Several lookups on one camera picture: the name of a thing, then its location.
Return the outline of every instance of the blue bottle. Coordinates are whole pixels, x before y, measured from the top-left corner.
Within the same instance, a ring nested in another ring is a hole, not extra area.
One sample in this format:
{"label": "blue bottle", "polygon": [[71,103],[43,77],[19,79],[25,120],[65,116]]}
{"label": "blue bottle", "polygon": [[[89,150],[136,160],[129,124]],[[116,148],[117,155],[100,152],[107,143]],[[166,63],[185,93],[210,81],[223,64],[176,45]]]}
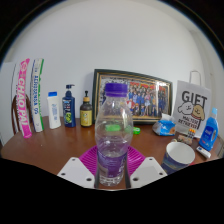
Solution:
{"label": "blue bottle", "polygon": [[207,151],[210,151],[213,148],[213,144],[218,136],[219,127],[216,118],[217,109],[212,108],[212,116],[208,118],[199,141],[199,144]]}
{"label": "blue bottle", "polygon": [[75,98],[69,89],[74,85],[66,85],[67,92],[65,97],[62,98],[63,117],[66,127],[75,127]]}

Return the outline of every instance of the pump bottle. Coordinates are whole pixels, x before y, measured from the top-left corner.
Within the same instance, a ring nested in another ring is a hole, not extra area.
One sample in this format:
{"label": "pump bottle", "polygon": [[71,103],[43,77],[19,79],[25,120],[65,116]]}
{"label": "pump bottle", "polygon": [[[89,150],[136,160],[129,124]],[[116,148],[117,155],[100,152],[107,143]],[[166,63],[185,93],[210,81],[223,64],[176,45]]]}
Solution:
{"label": "pump bottle", "polygon": [[73,84],[66,85],[67,92],[65,93],[65,97],[62,98],[62,107],[63,107],[63,117],[64,124],[66,127],[75,127],[75,98],[72,96],[70,89]]}

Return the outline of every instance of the dark bottle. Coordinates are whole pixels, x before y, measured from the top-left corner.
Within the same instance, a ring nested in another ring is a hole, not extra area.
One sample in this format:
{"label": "dark bottle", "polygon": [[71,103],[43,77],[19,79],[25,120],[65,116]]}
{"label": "dark bottle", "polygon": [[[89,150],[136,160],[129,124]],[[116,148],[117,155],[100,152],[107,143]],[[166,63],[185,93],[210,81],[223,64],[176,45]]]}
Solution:
{"label": "dark bottle", "polygon": [[62,98],[63,117],[66,127],[75,127],[75,98],[69,89],[74,85],[66,85],[67,92],[65,97]]}
{"label": "dark bottle", "polygon": [[80,107],[80,123],[82,127],[90,127],[92,125],[92,105],[89,103],[88,91],[83,97],[83,104]]}

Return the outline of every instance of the pink packaging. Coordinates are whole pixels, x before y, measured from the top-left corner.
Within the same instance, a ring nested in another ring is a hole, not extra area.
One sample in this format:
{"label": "pink packaging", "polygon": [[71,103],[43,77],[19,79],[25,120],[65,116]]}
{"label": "pink packaging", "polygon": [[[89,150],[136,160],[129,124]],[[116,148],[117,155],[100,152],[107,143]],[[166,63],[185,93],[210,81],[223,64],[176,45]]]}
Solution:
{"label": "pink packaging", "polygon": [[19,117],[20,128],[22,130],[24,138],[29,138],[32,136],[29,120],[27,117],[26,91],[25,91],[26,90],[26,71],[27,71],[29,61],[30,59],[27,58],[26,60],[22,61],[20,64],[18,85],[16,90],[17,113]]}

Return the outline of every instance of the amber bottle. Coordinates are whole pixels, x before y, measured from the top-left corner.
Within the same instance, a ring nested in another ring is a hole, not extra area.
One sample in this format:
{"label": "amber bottle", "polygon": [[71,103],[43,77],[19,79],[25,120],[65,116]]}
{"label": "amber bottle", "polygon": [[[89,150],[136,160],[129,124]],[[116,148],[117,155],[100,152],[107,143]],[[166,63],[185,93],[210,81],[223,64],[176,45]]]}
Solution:
{"label": "amber bottle", "polygon": [[88,91],[85,91],[86,96],[83,97],[83,104],[80,106],[80,123],[82,127],[90,127],[92,125],[92,105],[88,95]]}

